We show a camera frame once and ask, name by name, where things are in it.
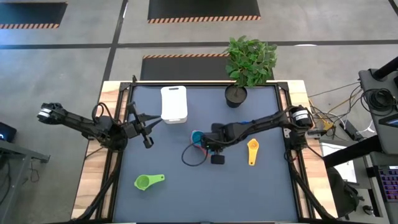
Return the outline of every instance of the power strip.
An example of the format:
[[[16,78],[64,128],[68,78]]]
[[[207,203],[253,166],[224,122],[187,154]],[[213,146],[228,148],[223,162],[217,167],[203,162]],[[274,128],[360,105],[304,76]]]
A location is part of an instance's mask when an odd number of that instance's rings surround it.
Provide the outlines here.
[[[361,141],[363,140],[362,134],[358,134],[358,130],[351,124],[350,121],[347,121],[345,126],[346,128],[344,129],[344,124],[340,122],[339,126],[344,130],[344,132],[348,135],[349,138],[351,138],[354,141]]]

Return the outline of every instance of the green plant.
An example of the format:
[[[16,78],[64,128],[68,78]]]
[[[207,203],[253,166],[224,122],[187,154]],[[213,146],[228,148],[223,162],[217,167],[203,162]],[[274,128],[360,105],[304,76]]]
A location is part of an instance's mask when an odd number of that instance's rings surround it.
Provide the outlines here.
[[[236,80],[239,87],[264,84],[272,76],[272,68],[276,65],[276,45],[268,45],[259,40],[229,39],[229,53],[226,72]]]

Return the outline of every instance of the black floor mat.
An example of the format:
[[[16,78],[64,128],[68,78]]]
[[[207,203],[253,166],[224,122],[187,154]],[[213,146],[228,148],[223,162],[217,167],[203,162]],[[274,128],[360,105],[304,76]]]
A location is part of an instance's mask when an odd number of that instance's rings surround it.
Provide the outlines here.
[[[261,19],[257,0],[150,0],[149,23]]]
[[[66,2],[0,3],[0,29],[57,28],[67,6]]]
[[[142,60],[140,79],[230,80],[225,70],[227,59],[226,54],[147,55]]]

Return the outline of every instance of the green measuring cup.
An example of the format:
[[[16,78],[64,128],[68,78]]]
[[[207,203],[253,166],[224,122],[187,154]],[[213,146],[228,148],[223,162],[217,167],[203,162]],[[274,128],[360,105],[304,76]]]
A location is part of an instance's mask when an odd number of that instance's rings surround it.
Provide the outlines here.
[[[136,181],[134,182],[134,186],[136,186],[140,190],[146,190],[152,184],[156,184],[160,181],[163,181],[164,175],[140,175],[137,177]]]

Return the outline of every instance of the hazard stripe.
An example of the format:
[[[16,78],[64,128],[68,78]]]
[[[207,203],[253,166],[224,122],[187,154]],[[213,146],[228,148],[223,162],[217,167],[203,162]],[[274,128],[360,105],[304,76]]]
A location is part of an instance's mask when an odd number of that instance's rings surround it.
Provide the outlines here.
[[[0,24],[0,29],[54,29],[59,24]]]
[[[144,55],[142,58],[227,57],[229,54]]]
[[[255,21],[261,16],[210,16],[210,17],[182,17],[182,18],[157,18],[149,19],[150,24],[176,23],[176,22],[220,22],[220,21]]]

